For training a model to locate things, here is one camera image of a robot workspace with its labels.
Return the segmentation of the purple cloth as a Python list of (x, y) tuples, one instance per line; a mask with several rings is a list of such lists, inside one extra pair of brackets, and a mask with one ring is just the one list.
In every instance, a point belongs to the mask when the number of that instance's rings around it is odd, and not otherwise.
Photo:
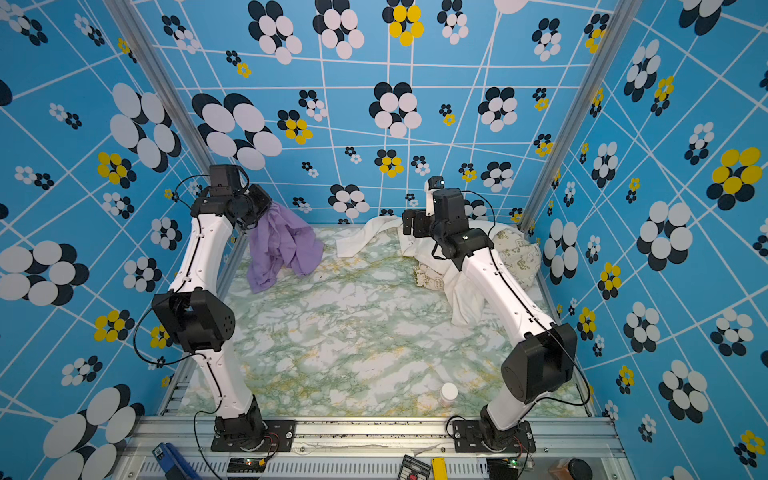
[(308, 276), (322, 261), (324, 244), (313, 228), (277, 203), (270, 205), (247, 238), (251, 257), (247, 280), (253, 293), (274, 286), (283, 267)]

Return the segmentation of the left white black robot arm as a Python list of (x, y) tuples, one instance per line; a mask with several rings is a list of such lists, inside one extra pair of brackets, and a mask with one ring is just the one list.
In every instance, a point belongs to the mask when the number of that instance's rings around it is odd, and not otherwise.
[(241, 224), (254, 226), (271, 198), (252, 184), (238, 190), (212, 186), (191, 207), (191, 238), (169, 291), (157, 294), (152, 311), (198, 364), (215, 401), (214, 451), (255, 450), (266, 438), (255, 395), (246, 386), (230, 344), (236, 319), (218, 296), (218, 270), (225, 244)]

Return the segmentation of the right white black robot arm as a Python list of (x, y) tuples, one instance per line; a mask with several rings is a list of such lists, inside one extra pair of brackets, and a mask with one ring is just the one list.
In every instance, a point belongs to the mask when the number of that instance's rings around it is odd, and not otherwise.
[(403, 233), (435, 241), (432, 256), (449, 260), (479, 289), (501, 320), (512, 350), (501, 365), (504, 386), (481, 410), (479, 430), (486, 449), (501, 452), (523, 439), (524, 419), (540, 401), (571, 380), (577, 338), (569, 325), (558, 325), (526, 294), (503, 265), (487, 233), (470, 225), (458, 188), (443, 178), (425, 183), (426, 207), (402, 214)]

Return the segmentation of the cream green printed cloth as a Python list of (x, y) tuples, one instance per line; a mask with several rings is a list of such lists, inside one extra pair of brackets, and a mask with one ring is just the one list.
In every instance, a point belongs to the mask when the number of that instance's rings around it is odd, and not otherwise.
[[(530, 289), (540, 269), (539, 247), (529, 243), (516, 228), (504, 226), (494, 230), (490, 237), (508, 271), (523, 289)], [(431, 254), (433, 246), (434, 242), (428, 238), (413, 241), (416, 253), (414, 258), (419, 262), (414, 268), (414, 274), (418, 286), (439, 291), (445, 288), (446, 279), (452, 276), (451, 271), (455, 271), (455, 268), (448, 260), (434, 259)]]

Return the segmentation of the black remote with buttons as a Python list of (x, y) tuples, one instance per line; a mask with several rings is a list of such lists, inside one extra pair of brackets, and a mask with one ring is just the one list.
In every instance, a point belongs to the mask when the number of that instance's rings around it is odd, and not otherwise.
[(397, 474), (397, 480), (429, 480), (431, 465), (410, 455), (404, 455)]

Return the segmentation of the right green circuit board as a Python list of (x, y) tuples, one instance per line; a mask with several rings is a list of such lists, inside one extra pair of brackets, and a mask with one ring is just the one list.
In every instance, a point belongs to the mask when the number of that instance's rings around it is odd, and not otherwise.
[(520, 465), (516, 460), (488, 458), (486, 466), (490, 480), (517, 480), (520, 476)]

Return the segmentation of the green circuit board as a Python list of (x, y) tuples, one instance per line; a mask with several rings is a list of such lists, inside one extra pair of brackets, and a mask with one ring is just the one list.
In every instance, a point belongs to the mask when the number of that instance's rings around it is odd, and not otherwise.
[(261, 474), (266, 469), (266, 460), (263, 458), (232, 457), (227, 465), (228, 474)]
[(517, 480), (520, 476), (520, 465), (516, 460), (488, 458), (486, 466), (490, 480)]

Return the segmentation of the left green circuit board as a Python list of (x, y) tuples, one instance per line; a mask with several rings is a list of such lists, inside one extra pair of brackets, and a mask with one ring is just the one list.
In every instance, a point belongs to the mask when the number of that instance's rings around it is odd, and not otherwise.
[(266, 469), (266, 460), (263, 458), (232, 457), (227, 465), (228, 474), (261, 474)]

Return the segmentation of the black round lid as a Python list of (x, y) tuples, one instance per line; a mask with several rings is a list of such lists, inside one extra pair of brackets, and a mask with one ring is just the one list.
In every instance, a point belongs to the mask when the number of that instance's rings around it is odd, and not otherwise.
[(591, 466), (580, 458), (570, 459), (567, 464), (567, 471), (573, 480), (592, 480), (594, 478)]

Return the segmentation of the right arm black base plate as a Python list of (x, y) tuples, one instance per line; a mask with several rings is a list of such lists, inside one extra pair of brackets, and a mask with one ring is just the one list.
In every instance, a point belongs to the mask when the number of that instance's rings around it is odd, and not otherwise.
[(457, 453), (510, 453), (524, 455), (537, 451), (531, 425), (527, 421), (508, 430), (497, 430), (489, 420), (453, 419), (446, 426)]

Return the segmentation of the left aluminium corner post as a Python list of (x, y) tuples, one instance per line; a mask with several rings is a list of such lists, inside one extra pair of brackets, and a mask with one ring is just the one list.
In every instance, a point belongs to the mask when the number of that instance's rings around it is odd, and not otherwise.
[(182, 147), (187, 146), (191, 158), (202, 168), (202, 174), (207, 175), (213, 165), (212, 157), (167, 69), (138, 25), (138, 16), (131, 12), (128, 1), (107, 1), (105, 6), (154, 88), (145, 94), (132, 93), (124, 84), (113, 88), (120, 113), (110, 121), (110, 129), (117, 135), (118, 143), (137, 154), (142, 164), (157, 173), (166, 171), (169, 159), (178, 157)]

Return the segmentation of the aluminium corner post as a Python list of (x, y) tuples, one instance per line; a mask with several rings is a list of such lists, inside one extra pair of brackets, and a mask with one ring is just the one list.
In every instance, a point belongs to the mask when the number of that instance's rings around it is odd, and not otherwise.
[(602, 85), (602, 81), (605, 79), (610, 66), (621, 48), (642, 3), (642, 0), (622, 0), (617, 3), (617, 8), (610, 18), (607, 38), (603, 40), (602, 45), (594, 55), (593, 61), (586, 71), (585, 77), (555, 138), (553, 152), (545, 162), (525, 206), (523, 219), (519, 225), (523, 233), (536, 220), (538, 212), (547, 196), (550, 182), (565, 160), (568, 148), (572, 145), (576, 134), (585, 120), (591, 100)]
[(202, 168), (202, 174), (207, 175), (213, 165), (212, 157), (167, 69), (138, 25), (138, 16), (131, 12), (128, 1), (107, 1), (105, 6), (154, 88), (145, 94), (132, 93), (124, 84), (113, 88), (120, 113), (110, 121), (110, 129), (117, 135), (118, 143), (137, 154), (142, 164), (157, 173), (166, 171), (169, 159), (178, 157), (182, 147), (187, 146), (191, 158)]

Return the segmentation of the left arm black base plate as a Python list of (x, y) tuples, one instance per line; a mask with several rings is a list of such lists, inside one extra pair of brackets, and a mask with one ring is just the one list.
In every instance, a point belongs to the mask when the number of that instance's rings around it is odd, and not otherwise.
[(289, 452), (296, 427), (296, 420), (254, 423), (245, 419), (216, 418), (210, 448), (214, 452)]

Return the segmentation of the aluminium front rail frame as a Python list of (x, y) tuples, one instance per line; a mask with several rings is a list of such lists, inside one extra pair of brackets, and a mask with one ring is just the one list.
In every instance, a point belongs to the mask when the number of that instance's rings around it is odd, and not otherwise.
[[(525, 479), (550, 479), (555, 466), (585, 460), (596, 479), (632, 479), (634, 473), (614, 425), (606, 419), (534, 418), (537, 451), (502, 453), (516, 460)], [(137, 426), (119, 457), (116, 479), (162, 479), (153, 456), (161, 442), (173, 444), (203, 479), (393, 479), (402, 458), (430, 464), (444, 458), (450, 479), (485, 479), (488, 453), (457, 453), (443, 418), (305, 417), (297, 420), (289, 452), (268, 459), (261, 474), (228, 474), (232, 457), (262, 458), (249, 452), (212, 452), (209, 418), (148, 417)]]

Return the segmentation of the right aluminium corner post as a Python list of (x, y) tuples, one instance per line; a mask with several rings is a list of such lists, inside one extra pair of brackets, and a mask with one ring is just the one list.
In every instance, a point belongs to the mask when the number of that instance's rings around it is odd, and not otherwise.
[(568, 148), (572, 145), (576, 134), (585, 120), (591, 100), (602, 85), (602, 81), (605, 79), (610, 66), (621, 48), (642, 3), (642, 0), (622, 0), (617, 3), (617, 8), (610, 18), (607, 38), (603, 40), (602, 45), (594, 55), (593, 61), (586, 71), (585, 77), (555, 138), (553, 152), (545, 162), (525, 206), (523, 219), (519, 225), (523, 233), (536, 220), (538, 212), (547, 196), (550, 182), (565, 160)]

